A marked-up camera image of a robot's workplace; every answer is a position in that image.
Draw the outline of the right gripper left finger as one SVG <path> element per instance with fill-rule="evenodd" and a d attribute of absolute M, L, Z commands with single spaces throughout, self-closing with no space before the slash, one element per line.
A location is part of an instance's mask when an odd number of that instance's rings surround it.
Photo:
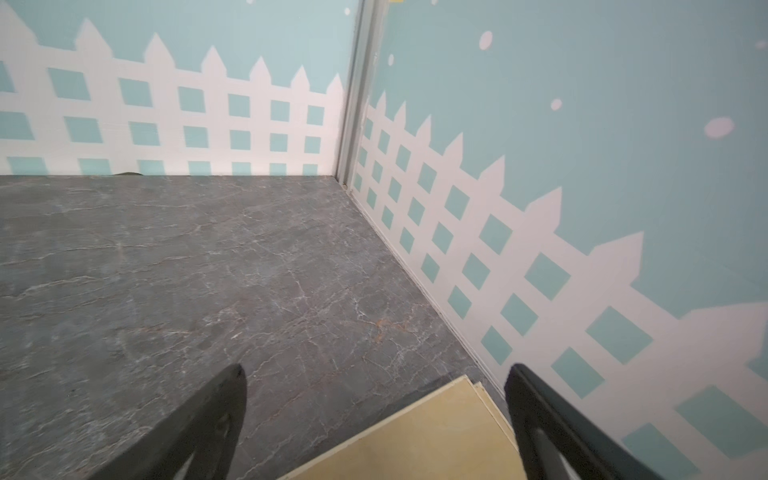
<path fill-rule="evenodd" d="M 241 364 L 221 370 L 93 479 L 225 479 L 247 406 Z"/>

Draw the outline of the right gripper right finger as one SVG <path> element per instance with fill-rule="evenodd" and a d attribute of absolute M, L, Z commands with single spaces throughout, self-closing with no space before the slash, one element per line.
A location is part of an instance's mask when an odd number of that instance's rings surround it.
<path fill-rule="evenodd" d="M 657 479 L 524 364 L 504 386 L 520 457 L 529 479 Z"/>

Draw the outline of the plywood board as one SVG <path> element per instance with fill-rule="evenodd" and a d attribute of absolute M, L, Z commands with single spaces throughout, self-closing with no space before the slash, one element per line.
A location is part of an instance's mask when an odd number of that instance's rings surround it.
<path fill-rule="evenodd" d="M 502 430 L 508 441 L 512 444 L 512 446 L 519 450 L 517 441 L 515 438 L 515 433 L 510 426 L 509 421 L 505 417 L 505 415 L 502 413 L 502 411 L 498 408 L 496 403 L 491 398 L 490 394 L 487 392 L 487 390 L 484 388 L 481 382 L 476 382 L 473 384 L 474 389 L 479 396 L 479 398 L 482 400 L 488 411 L 490 412 L 491 416 L 495 420 L 496 424 L 499 426 L 499 428 Z"/>
<path fill-rule="evenodd" d="M 519 451 L 462 376 L 286 479 L 524 479 Z"/>

